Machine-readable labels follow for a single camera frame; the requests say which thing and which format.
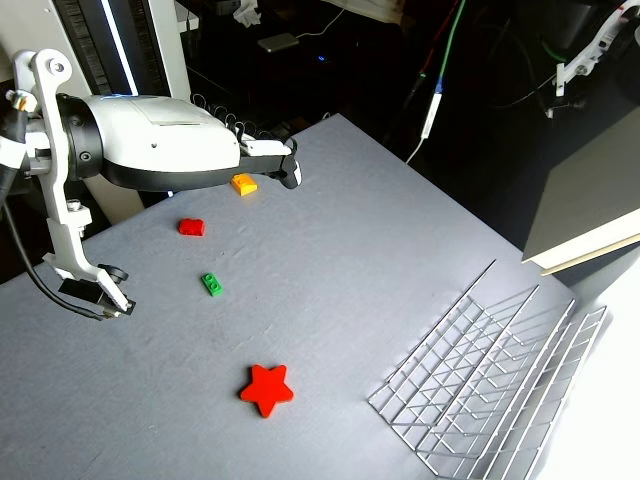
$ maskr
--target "star-shaped object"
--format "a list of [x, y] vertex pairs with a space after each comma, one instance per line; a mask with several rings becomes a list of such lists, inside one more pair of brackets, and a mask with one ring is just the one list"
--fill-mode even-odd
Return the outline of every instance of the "star-shaped object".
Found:
[[245, 402], [257, 403], [260, 415], [268, 418], [276, 403], [293, 399], [293, 391], [284, 383], [286, 374], [285, 365], [272, 369], [254, 365], [251, 367], [251, 384], [240, 393], [240, 398]]

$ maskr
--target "table surface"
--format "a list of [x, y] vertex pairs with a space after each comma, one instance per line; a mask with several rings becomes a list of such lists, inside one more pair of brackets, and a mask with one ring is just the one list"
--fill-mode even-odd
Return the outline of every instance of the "table surface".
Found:
[[[430, 478], [367, 396], [491, 260], [478, 301], [539, 283], [533, 314], [571, 292], [343, 117], [297, 140], [294, 191], [183, 192], [85, 243], [131, 274], [131, 318], [0, 286], [3, 479]], [[238, 398], [254, 363], [295, 391], [269, 419]]]

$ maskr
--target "green lego brick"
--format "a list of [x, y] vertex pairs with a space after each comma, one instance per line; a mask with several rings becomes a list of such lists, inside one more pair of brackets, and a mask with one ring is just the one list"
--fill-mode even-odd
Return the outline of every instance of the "green lego brick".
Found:
[[203, 275], [202, 282], [213, 297], [222, 295], [222, 285], [220, 285], [220, 282], [218, 282], [218, 279], [213, 273], [207, 273], [206, 275]]

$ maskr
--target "dish rack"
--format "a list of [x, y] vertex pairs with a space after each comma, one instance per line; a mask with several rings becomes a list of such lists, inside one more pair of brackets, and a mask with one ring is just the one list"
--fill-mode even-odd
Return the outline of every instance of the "dish rack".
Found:
[[605, 318], [524, 317], [539, 286], [485, 308], [492, 265], [368, 399], [438, 479], [528, 480]]

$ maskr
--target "white tissue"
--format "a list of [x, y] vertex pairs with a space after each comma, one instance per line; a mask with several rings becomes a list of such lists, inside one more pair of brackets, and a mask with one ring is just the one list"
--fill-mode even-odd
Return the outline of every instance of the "white tissue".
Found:
[[233, 18], [247, 28], [258, 25], [262, 14], [256, 12], [256, 8], [258, 8], [258, 0], [241, 0], [238, 10], [233, 12]]

